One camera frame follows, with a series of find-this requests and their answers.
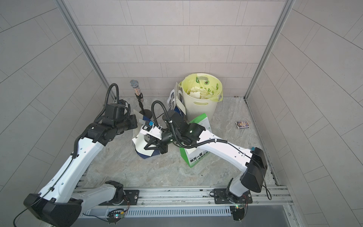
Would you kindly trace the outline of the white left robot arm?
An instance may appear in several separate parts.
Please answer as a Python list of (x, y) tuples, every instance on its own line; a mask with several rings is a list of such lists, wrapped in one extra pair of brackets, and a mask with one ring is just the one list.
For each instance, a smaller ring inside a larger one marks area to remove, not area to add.
[(105, 104), (95, 120), (75, 139), (73, 152), (37, 194), (29, 194), (23, 204), (35, 218), (55, 227), (70, 227), (81, 213), (103, 202), (119, 205), (126, 201), (123, 184), (109, 180), (86, 194), (74, 194), (79, 180), (97, 154), (117, 135), (137, 128), (136, 116), (128, 102), (108, 99), (113, 83), (106, 92)]

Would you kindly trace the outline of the blue white paper bag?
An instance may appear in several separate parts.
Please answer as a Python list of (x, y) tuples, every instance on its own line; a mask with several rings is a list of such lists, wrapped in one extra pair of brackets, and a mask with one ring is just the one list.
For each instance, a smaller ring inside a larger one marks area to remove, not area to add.
[(170, 92), (169, 98), (167, 100), (167, 106), (169, 110), (176, 111), (182, 117), (186, 116), (186, 108), (183, 103), (183, 89), (177, 82), (174, 89)]
[(140, 132), (145, 123), (144, 116), (135, 109), (133, 110), (133, 113), (136, 116), (137, 128), (133, 130), (132, 142), (134, 143), (137, 154), (143, 159), (148, 159), (153, 156), (160, 155), (160, 151), (155, 148), (153, 148), (152, 150), (144, 149), (144, 147), (147, 145), (147, 142), (150, 140), (149, 137), (145, 136)]

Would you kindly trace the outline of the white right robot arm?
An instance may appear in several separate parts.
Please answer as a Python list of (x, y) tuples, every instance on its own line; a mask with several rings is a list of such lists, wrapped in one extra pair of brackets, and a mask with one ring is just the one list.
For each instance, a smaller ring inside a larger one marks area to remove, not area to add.
[(154, 101), (152, 107), (159, 104), (163, 111), (163, 129), (156, 119), (146, 121), (137, 136), (133, 138), (137, 152), (158, 150), (164, 154), (168, 145), (173, 143), (179, 148), (201, 148), (233, 164), (240, 170), (240, 175), (228, 183), (223, 199), (231, 203), (247, 203), (250, 191), (260, 193), (266, 186), (265, 175), (268, 169), (263, 150), (246, 149), (234, 145), (214, 135), (210, 130), (197, 123), (187, 123), (176, 111), (167, 110), (161, 101)]

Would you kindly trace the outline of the shredded paper pieces in bin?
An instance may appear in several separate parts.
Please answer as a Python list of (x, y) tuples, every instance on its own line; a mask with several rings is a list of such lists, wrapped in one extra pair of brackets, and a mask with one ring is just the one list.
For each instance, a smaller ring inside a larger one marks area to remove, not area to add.
[(187, 94), (196, 99), (210, 99), (214, 92), (211, 89), (203, 87), (192, 87), (187, 90)]

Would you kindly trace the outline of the blue white paper bag front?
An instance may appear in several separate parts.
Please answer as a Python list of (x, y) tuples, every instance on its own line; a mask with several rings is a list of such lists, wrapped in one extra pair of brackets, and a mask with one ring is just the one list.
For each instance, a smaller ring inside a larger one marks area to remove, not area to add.
[(143, 159), (148, 159), (153, 156), (160, 155), (160, 151), (155, 148), (153, 148), (152, 150), (144, 149), (144, 147), (147, 145), (147, 142), (150, 140), (149, 137), (145, 136), (140, 132), (145, 123), (144, 116), (135, 109), (133, 110), (133, 113), (136, 116), (137, 128), (133, 130), (132, 142), (134, 143), (137, 154)]

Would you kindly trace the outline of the yellow-green avocado bin liner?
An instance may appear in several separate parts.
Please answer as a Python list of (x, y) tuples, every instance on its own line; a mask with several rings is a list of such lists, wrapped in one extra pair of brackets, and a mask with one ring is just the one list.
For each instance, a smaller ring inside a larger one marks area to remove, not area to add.
[(206, 89), (211, 89), (214, 94), (212, 98), (210, 99), (204, 99), (204, 100), (210, 100), (213, 102), (221, 102), (223, 100), (223, 86), (221, 81), (206, 73), (194, 73), (191, 74), (180, 83), (183, 91), (187, 94), (187, 90), (192, 87), (203, 87)]

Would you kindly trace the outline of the green white paper bag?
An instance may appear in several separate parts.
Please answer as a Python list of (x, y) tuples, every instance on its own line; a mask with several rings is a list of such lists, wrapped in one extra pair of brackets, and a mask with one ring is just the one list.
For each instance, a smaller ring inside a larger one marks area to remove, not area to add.
[[(190, 123), (199, 124), (205, 127), (207, 130), (211, 131), (209, 119), (205, 113), (194, 118), (192, 121), (190, 121)], [(179, 151), (181, 157), (189, 165), (189, 167), (193, 167), (194, 165), (196, 165), (206, 154), (208, 154), (208, 151), (203, 150), (200, 147), (191, 149), (179, 148)]]

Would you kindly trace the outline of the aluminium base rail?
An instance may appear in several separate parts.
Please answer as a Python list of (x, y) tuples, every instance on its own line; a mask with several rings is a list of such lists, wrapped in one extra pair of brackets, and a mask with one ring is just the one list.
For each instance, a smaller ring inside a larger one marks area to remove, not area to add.
[(126, 187), (129, 205), (113, 205), (102, 202), (87, 211), (81, 218), (106, 219), (108, 213), (125, 209), (125, 218), (158, 217), (232, 217), (241, 221), (254, 207), (283, 207), (290, 211), (293, 199), (285, 186), (268, 186), (271, 199), (265, 190), (260, 193), (246, 192), (237, 203), (229, 201), (225, 187)]

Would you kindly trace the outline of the white plastic waste bin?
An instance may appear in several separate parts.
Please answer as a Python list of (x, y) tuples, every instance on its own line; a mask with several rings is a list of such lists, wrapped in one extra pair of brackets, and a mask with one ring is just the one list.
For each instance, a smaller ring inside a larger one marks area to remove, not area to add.
[(223, 100), (222, 82), (210, 74), (194, 73), (185, 77), (180, 85), (188, 121), (201, 114), (212, 120), (218, 102)]

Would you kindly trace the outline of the blue white paper bag rear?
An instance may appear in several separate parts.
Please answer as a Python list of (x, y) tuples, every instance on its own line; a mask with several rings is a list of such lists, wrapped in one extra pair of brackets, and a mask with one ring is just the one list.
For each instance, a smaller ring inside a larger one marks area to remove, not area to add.
[(183, 103), (183, 89), (177, 82), (174, 89), (170, 92), (169, 98), (167, 100), (167, 106), (169, 110), (176, 111), (182, 117), (186, 116), (186, 108)]

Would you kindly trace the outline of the small purple card box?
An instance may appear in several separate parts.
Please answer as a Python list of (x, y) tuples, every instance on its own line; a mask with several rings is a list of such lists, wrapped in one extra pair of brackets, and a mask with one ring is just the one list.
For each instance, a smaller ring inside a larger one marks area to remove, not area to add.
[(250, 124), (246, 120), (236, 121), (235, 124), (236, 124), (237, 129), (239, 129), (239, 130), (241, 130), (241, 129), (249, 129), (250, 128)]

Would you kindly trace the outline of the glitter microphone on black stand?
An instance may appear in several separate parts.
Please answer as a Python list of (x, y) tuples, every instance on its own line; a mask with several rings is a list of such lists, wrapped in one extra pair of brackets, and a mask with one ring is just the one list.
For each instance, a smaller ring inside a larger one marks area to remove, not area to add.
[(141, 89), (139, 87), (139, 82), (137, 80), (135, 80), (135, 79), (132, 79), (130, 81), (130, 85), (134, 89), (135, 96), (138, 99), (139, 106), (141, 108), (140, 113), (143, 116), (145, 116), (146, 118), (151, 119), (152, 118), (152, 112), (150, 110), (148, 110), (148, 109), (145, 109), (144, 106), (143, 106), (143, 94), (142, 94)]

